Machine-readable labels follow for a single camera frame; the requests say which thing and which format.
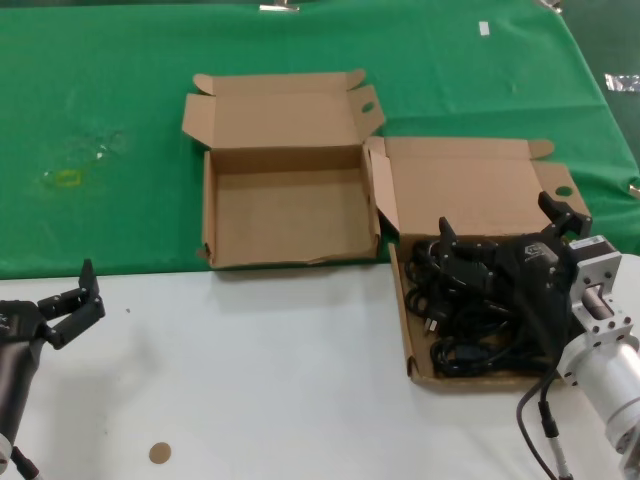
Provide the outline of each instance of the yellow stain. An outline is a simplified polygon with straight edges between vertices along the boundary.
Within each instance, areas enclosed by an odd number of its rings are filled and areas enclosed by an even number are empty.
[[[55,182],[58,187],[77,187],[82,183],[80,170],[60,170],[56,172]]]

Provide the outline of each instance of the green cloth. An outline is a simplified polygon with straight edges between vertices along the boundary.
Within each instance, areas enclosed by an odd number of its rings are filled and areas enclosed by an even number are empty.
[[[76,275],[84,257],[100,274],[207,269],[202,148],[181,132],[195,73],[363,67],[386,135],[548,138],[595,232],[640,253],[637,166],[562,19],[532,0],[5,10],[0,65],[0,278]]]
[[[567,0],[563,18],[640,162],[640,93],[610,92],[604,74],[640,74],[640,2]]]

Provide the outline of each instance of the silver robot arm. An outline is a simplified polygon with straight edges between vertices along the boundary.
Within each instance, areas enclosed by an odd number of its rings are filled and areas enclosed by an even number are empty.
[[[582,389],[605,425],[605,435],[622,455],[626,480],[640,479],[640,342],[631,334],[633,317],[613,295],[622,255],[604,237],[570,244],[576,254],[571,310],[584,333],[569,342],[558,372]]]

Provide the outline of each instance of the box lid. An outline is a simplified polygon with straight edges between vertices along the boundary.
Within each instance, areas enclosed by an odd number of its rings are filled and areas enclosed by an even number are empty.
[[[384,123],[375,89],[349,73],[198,74],[182,129],[210,148],[361,144]]]
[[[588,213],[566,167],[538,162],[553,152],[547,140],[372,137],[376,204],[401,236],[437,236],[447,217],[461,236],[508,236],[543,229],[542,190]]]

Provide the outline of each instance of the empty cardboard box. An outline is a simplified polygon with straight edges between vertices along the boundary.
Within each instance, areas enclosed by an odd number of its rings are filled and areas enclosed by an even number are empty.
[[[205,155],[212,267],[375,258],[369,149],[384,123],[365,73],[196,75],[183,130]]]
[[[542,230],[549,220],[538,208],[547,191],[576,211],[588,210],[564,165],[541,160],[553,151],[546,140],[473,138],[379,138],[367,141],[380,212],[398,230],[390,245],[407,374],[420,384],[506,385],[527,377],[496,372],[477,378],[446,378],[433,369],[429,351],[436,335],[408,312],[404,262],[417,240],[439,236],[447,218],[461,239],[501,241]]]

